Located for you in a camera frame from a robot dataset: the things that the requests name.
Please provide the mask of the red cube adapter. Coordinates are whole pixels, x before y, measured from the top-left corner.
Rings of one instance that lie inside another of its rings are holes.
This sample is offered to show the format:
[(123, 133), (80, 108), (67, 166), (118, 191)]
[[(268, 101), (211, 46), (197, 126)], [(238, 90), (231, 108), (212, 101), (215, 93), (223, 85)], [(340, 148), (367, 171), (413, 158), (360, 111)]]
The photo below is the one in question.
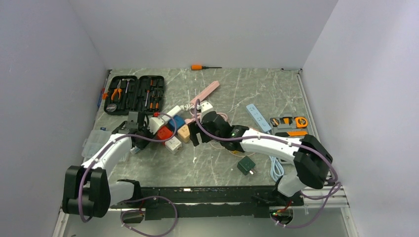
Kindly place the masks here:
[(173, 132), (166, 126), (162, 126), (156, 133), (158, 140), (168, 140), (172, 137)]

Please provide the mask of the wooden beige cube adapter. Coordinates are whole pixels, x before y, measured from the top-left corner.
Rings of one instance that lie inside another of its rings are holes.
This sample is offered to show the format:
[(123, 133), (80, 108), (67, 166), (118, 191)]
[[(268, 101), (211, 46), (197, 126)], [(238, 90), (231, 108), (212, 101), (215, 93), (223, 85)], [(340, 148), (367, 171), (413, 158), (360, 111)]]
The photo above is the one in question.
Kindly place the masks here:
[(190, 131), (188, 125), (184, 124), (177, 130), (177, 137), (183, 143), (190, 141)]

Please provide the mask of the black tool case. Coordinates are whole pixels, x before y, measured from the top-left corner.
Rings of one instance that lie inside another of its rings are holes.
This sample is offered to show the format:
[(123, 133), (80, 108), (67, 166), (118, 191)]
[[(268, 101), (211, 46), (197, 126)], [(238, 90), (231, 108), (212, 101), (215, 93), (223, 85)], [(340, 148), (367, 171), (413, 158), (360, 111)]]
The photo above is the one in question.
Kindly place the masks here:
[(130, 111), (146, 115), (160, 112), (164, 103), (163, 76), (115, 76), (102, 95), (104, 112), (127, 116)]

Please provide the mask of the blue cube adapter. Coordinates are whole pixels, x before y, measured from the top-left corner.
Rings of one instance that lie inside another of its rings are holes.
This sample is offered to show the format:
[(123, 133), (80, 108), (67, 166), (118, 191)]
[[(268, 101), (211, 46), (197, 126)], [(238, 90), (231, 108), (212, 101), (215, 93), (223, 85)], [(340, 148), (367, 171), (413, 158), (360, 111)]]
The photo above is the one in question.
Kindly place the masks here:
[(175, 124), (173, 125), (174, 128), (179, 129), (185, 125), (185, 120), (181, 116), (175, 115), (173, 118), (175, 120)]

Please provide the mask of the pink power strip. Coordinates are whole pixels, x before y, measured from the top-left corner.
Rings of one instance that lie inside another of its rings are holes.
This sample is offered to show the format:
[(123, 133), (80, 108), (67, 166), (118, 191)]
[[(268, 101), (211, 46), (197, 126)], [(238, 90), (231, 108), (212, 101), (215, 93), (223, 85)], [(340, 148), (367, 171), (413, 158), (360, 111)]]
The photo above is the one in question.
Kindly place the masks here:
[(191, 101), (190, 104), (195, 104), (197, 100), (203, 101), (205, 100), (212, 92), (214, 92), (220, 86), (219, 81), (213, 81), (210, 83), (204, 90), (202, 90), (197, 96), (195, 96)]

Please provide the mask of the white cube adapter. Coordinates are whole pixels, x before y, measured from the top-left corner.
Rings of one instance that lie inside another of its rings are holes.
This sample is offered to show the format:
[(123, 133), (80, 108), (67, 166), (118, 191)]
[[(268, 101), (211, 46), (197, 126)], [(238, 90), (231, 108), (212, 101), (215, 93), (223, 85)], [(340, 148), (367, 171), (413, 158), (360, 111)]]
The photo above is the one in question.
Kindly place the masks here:
[(173, 136), (165, 142), (165, 147), (175, 155), (182, 149), (182, 142), (176, 136)]

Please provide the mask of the light blue power strip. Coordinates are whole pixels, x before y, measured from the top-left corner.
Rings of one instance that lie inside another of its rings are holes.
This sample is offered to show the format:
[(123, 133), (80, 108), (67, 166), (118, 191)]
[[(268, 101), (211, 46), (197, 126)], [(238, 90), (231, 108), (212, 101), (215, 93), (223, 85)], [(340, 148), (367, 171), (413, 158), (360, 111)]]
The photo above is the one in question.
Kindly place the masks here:
[(271, 126), (268, 121), (263, 117), (260, 111), (256, 108), (254, 104), (249, 104), (246, 106), (246, 110), (249, 115), (252, 117), (254, 122), (259, 126), (260, 130), (264, 133), (270, 134), (272, 131)]

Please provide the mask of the dark green cube adapter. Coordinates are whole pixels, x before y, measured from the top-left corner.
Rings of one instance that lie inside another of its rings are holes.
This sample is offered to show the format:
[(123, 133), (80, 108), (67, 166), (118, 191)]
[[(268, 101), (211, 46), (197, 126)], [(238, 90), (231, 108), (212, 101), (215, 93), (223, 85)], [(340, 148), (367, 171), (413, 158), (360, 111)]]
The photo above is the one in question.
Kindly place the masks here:
[(255, 163), (249, 156), (244, 156), (238, 163), (237, 168), (243, 175), (255, 174)]

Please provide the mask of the clear plastic screw box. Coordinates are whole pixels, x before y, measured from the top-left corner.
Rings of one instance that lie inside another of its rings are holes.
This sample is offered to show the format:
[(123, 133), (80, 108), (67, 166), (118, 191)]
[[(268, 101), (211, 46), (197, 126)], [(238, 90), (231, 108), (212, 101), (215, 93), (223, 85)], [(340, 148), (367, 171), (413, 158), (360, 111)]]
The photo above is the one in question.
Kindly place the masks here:
[(95, 166), (110, 169), (110, 166), (113, 167), (120, 160), (125, 160), (132, 143), (130, 137), (120, 139), (122, 136), (123, 134), (120, 133), (112, 134), (111, 131), (92, 130), (82, 151), (82, 157), (84, 158), (82, 166), (88, 167), (108, 144), (111, 146), (99, 158)]

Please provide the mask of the grey tool case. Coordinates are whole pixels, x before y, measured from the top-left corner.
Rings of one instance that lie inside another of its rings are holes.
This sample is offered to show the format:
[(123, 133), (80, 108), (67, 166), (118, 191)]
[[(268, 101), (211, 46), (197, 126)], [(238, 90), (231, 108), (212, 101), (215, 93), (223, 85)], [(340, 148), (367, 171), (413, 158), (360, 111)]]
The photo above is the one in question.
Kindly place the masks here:
[(271, 117), (269, 119), (272, 127), (272, 134), (280, 137), (304, 137), (305, 135), (315, 135), (313, 127), (311, 126), (310, 120), (308, 120), (308, 126), (303, 129), (296, 127), (295, 117), (305, 117), (293, 113), (283, 113), (279, 117)]

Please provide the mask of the white power strip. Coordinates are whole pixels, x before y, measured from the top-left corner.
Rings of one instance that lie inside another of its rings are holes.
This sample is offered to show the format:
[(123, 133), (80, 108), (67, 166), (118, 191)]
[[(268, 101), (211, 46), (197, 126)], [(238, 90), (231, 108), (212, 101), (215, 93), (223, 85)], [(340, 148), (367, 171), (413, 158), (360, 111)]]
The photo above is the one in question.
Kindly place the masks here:
[[(174, 116), (175, 115), (179, 115), (179, 113), (181, 112), (181, 107), (180, 106), (175, 106), (174, 108), (172, 108), (170, 111), (168, 111), (168, 117), (170, 117), (171, 118), (171, 120), (165, 125), (166, 127), (168, 127), (172, 132), (173, 132), (173, 135), (172, 135), (172, 137), (173, 136), (176, 136), (177, 137), (177, 129), (176, 128), (174, 128), (173, 127), (173, 125), (175, 124), (175, 120), (174, 120)], [(147, 122), (147, 124), (145, 125), (145, 127), (147, 127), (148, 128), (148, 122), (149, 122), (149, 118), (150, 117), (147, 117), (146, 118), (146, 122)]]

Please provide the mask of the yellow cube adapter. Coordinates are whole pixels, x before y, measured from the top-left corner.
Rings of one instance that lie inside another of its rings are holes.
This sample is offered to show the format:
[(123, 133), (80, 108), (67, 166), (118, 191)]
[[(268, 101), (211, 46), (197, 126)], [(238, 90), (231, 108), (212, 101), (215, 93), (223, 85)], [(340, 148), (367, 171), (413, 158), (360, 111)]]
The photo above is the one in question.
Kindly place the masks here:
[(231, 154), (234, 154), (234, 155), (237, 155), (237, 154), (239, 154), (240, 152), (239, 151), (236, 151), (236, 150), (233, 150), (233, 151), (229, 151)]

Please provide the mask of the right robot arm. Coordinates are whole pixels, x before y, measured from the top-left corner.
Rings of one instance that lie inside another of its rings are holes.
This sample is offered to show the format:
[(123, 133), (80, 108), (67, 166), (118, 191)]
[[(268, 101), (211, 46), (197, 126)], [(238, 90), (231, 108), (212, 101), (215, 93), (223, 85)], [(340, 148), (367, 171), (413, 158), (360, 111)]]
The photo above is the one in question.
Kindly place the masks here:
[(191, 124), (191, 140), (218, 141), (230, 151), (258, 153), (289, 162), (293, 167), (276, 181), (272, 198), (284, 205), (291, 197), (306, 187), (322, 189), (326, 182), (334, 183), (338, 176), (332, 167), (333, 158), (312, 135), (303, 138), (279, 137), (261, 133), (242, 125), (230, 125), (215, 111), (206, 113)]

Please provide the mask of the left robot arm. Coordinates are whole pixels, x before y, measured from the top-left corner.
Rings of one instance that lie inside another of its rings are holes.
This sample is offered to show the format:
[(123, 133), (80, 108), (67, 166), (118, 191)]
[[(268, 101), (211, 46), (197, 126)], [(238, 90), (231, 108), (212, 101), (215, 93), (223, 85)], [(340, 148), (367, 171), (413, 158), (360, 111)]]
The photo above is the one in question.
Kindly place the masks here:
[(109, 207), (123, 201), (138, 206), (143, 198), (139, 181), (120, 179), (109, 184), (109, 174), (132, 148), (145, 148), (154, 135), (148, 129), (149, 117), (129, 112), (127, 120), (113, 132), (109, 140), (88, 161), (72, 165), (65, 173), (62, 210), (80, 215), (83, 222), (103, 217)]

